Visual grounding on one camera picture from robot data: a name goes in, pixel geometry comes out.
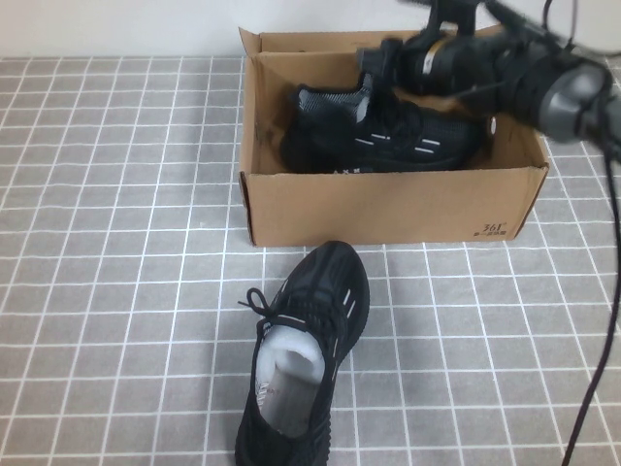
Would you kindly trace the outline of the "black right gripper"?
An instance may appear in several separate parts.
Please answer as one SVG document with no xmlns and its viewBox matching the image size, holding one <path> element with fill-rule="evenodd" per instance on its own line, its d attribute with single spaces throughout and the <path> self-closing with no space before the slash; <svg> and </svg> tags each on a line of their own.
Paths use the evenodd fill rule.
<svg viewBox="0 0 621 466">
<path fill-rule="evenodd" d="M 358 49 L 356 60 L 362 72 L 381 74 L 380 79 L 389 86 L 423 93 L 426 78 L 422 68 L 430 47 L 431 41 L 419 36 L 406 41 L 388 38 L 381 42 L 381 47 Z"/>
</svg>

